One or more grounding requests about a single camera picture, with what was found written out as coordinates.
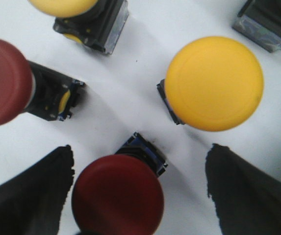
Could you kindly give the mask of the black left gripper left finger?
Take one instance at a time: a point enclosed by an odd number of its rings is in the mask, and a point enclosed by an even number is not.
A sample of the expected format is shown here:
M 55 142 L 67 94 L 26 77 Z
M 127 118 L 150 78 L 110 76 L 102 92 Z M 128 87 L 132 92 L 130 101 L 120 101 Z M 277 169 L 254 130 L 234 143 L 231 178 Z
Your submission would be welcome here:
M 71 147 L 58 147 L 0 185 L 0 235 L 58 234 L 73 165 Z

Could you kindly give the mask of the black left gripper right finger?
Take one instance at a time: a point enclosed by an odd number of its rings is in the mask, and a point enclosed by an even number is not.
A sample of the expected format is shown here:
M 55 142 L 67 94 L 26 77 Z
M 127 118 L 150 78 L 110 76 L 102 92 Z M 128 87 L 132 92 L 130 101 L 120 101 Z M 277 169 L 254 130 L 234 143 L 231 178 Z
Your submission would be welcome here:
M 205 174 L 222 234 L 281 235 L 280 181 L 216 143 Z

